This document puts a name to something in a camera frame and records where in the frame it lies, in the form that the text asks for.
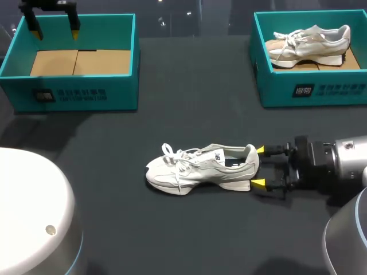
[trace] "shoe sole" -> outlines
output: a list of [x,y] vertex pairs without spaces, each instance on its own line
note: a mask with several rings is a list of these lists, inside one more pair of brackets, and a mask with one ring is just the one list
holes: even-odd
[[[174,194],[174,195],[187,195],[193,188],[198,186],[200,183],[191,185],[191,186],[185,186],[181,187],[181,191],[178,188],[175,187],[163,187],[156,185],[154,183],[151,183],[149,180],[147,180],[150,185],[152,185],[154,188],[159,189],[163,192]],[[225,183],[217,183],[220,187],[226,190],[231,191],[241,191],[241,192],[247,192],[250,191],[250,181],[249,180],[242,180],[241,182],[225,182]]]
[[328,66],[341,66],[343,64],[342,54],[339,56],[306,56],[298,60],[288,60],[288,61],[270,59],[272,64],[282,68],[289,68],[289,69],[293,68],[295,65],[297,65],[297,63],[304,60],[309,60],[317,64]]

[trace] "dark background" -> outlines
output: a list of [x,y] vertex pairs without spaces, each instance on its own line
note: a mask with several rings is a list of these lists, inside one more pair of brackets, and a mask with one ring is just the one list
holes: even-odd
[[[20,18],[15,2],[1,4],[8,30]],[[256,10],[362,2],[83,0],[78,7],[137,13],[138,111],[14,116],[0,93],[0,146],[36,152],[63,170],[83,223],[88,275],[327,275],[321,236],[342,205],[329,195],[294,191],[280,201],[204,185],[174,197],[148,188],[144,167],[162,154],[162,143],[184,150],[366,135],[365,107],[263,109],[242,36]]]

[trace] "box rim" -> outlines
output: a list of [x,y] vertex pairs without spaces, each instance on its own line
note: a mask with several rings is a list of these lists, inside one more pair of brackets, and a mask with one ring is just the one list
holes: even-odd
[[[102,16],[102,15],[108,15],[108,16],[132,16],[132,24],[131,24],[131,43],[130,43],[130,65],[129,65],[129,73],[128,74],[87,74],[87,75],[82,75],[82,76],[78,76],[78,75],[73,75],[70,74],[68,76],[2,76],[3,70],[5,68],[5,64],[7,63],[7,59],[9,58],[10,52],[13,48],[13,45],[15,43],[15,40],[18,37],[18,32],[15,32],[15,35],[13,37],[13,39],[11,40],[10,46],[6,52],[4,61],[0,67],[0,80],[14,80],[14,79],[35,79],[35,78],[62,78],[62,77],[131,77],[132,76],[132,59],[134,58],[134,42],[135,42],[135,24],[136,24],[136,15],[135,13],[112,13],[112,14],[107,14],[107,13],[101,13],[101,14],[78,14],[78,16],[80,17],[87,17],[87,16]],[[56,15],[37,15],[38,17],[67,17],[67,15],[63,15],[63,14],[56,14]],[[20,27],[22,27],[22,25],[24,24],[25,21],[25,17],[22,16],[17,29],[19,29]]]
[[336,12],[336,13],[340,13],[340,12],[346,12],[346,11],[353,11],[353,12],[362,12],[364,14],[364,16],[367,19],[367,13],[365,10],[363,9],[357,9],[357,10],[291,10],[291,11],[256,11],[254,12],[254,18],[255,18],[255,22],[256,22],[256,26],[257,29],[259,31],[260,34],[260,40],[261,40],[261,45],[263,47],[263,51],[265,52],[266,58],[267,58],[267,64],[268,64],[268,68],[270,70],[270,73],[272,74],[304,74],[304,73],[366,73],[367,69],[359,69],[359,70],[303,70],[303,71],[297,71],[297,72],[276,72],[273,70],[273,66],[271,65],[270,62],[270,57],[268,54],[268,51],[266,50],[266,45],[265,45],[265,40],[263,37],[263,33],[261,31],[261,27],[260,27],[260,23],[259,20],[257,18],[258,14],[271,14],[271,13],[325,13],[325,12]]

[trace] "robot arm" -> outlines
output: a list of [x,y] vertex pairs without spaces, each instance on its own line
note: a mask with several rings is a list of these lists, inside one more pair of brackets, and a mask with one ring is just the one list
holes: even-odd
[[261,159],[284,154],[288,166],[277,180],[253,180],[254,187],[283,193],[299,187],[312,188],[317,181],[333,177],[355,180],[367,187],[367,136],[336,140],[334,143],[309,142],[307,136],[297,136],[294,146],[262,146]]
[[80,21],[76,12],[76,2],[66,0],[22,0],[19,8],[27,21],[28,29],[39,39],[43,39],[43,33],[40,24],[34,15],[33,8],[39,8],[43,11],[64,11],[67,13],[73,39],[77,40]]

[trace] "shoe heel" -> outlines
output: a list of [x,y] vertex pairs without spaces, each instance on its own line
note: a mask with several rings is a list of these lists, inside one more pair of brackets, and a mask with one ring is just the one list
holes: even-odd
[[329,65],[329,66],[341,66],[343,63],[342,55],[317,57],[316,60],[314,61],[319,64]]
[[241,182],[224,182],[218,185],[226,190],[250,191],[250,181],[249,180],[242,180]]

